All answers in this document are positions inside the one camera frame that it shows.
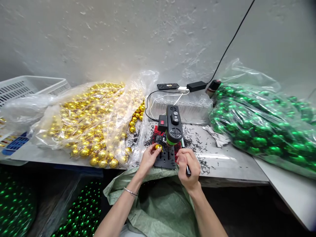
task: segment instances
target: right hand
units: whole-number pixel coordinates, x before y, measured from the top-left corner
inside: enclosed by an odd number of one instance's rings
[[[201,173],[201,165],[192,149],[182,148],[178,151],[177,156],[177,162],[179,164],[178,177],[182,185],[185,187],[189,194],[197,189],[200,189],[201,184],[198,181],[198,178]],[[191,170],[190,177],[186,175],[187,165]]]

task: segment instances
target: gray wall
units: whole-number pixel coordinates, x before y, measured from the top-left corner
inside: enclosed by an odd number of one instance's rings
[[[315,87],[312,1],[256,0],[220,69],[239,57],[299,96]],[[251,0],[1,0],[0,78],[210,78]]]

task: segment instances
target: blue plastic crate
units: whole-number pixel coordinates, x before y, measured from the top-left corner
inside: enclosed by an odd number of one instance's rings
[[[26,137],[26,132],[11,142],[5,149],[3,149],[2,154],[4,155],[12,155],[16,150],[18,150],[21,146],[27,143],[29,139]]]

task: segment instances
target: silver bracelet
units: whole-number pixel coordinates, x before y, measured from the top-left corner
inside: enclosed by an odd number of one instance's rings
[[[133,193],[132,191],[129,191],[127,188],[124,188],[125,191],[129,192],[132,196],[137,197],[138,194]]]

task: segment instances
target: power adapter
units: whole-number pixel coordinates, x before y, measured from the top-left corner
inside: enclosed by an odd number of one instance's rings
[[[187,88],[189,89],[190,92],[203,90],[206,88],[206,86],[207,86],[207,83],[203,81],[187,84]]]

